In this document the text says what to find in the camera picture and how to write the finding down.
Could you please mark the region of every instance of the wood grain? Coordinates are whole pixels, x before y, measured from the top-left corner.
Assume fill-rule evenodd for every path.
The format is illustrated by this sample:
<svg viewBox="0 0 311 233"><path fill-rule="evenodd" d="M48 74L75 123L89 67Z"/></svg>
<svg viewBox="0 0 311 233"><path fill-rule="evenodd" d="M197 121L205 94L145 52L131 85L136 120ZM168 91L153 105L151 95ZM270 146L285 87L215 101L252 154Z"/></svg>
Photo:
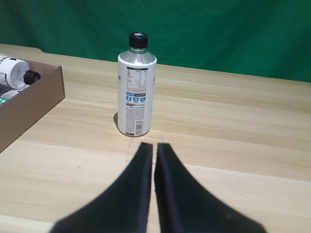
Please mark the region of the wood grain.
<svg viewBox="0 0 311 233"><path fill-rule="evenodd" d="M104 191L142 141L171 143L206 189L268 232L310 232L310 83L159 65L152 129L130 138L113 120L116 63L0 52L61 64L67 95L0 154L0 232L48 231ZM148 232L159 232L153 190Z"/></svg>

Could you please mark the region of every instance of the white bottle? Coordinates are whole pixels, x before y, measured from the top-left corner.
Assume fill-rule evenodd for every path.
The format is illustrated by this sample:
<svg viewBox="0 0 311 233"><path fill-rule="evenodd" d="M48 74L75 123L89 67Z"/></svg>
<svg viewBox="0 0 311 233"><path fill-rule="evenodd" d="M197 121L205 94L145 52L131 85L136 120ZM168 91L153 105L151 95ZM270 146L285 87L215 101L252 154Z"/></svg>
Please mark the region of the white bottle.
<svg viewBox="0 0 311 233"><path fill-rule="evenodd" d="M7 102L10 98L16 96L20 90L0 84L0 105Z"/></svg>
<svg viewBox="0 0 311 233"><path fill-rule="evenodd" d="M30 70L27 62L0 54L0 84L24 89L40 78L40 74Z"/></svg>
<svg viewBox="0 0 311 233"><path fill-rule="evenodd" d="M118 57L118 128L127 136L141 136L151 126L156 57L146 50L145 33L131 33L129 46Z"/></svg>

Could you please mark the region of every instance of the green backdrop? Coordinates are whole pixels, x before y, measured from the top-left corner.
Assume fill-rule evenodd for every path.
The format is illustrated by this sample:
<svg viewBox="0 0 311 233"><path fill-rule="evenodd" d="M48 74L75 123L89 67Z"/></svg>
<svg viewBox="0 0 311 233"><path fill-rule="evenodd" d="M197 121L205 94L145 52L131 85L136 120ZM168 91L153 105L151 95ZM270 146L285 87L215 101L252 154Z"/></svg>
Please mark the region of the green backdrop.
<svg viewBox="0 0 311 233"><path fill-rule="evenodd" d="M0 0L0 43L116 61L149 35L161 64L311 82L310 0Z"/></svg>

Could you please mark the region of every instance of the cardboard box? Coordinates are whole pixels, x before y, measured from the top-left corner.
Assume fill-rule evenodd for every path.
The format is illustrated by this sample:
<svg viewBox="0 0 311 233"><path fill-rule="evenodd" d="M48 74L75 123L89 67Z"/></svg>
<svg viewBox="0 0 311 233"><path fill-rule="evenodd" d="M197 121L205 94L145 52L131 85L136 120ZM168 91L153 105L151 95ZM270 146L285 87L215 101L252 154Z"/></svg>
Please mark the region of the cardboard box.
<svg viewBox="0 0 311 233"><path fill-rule="evenodd" d="M28 62L41 79L0 105L0 152L65 98L60 65L19 59Z"/></svg>

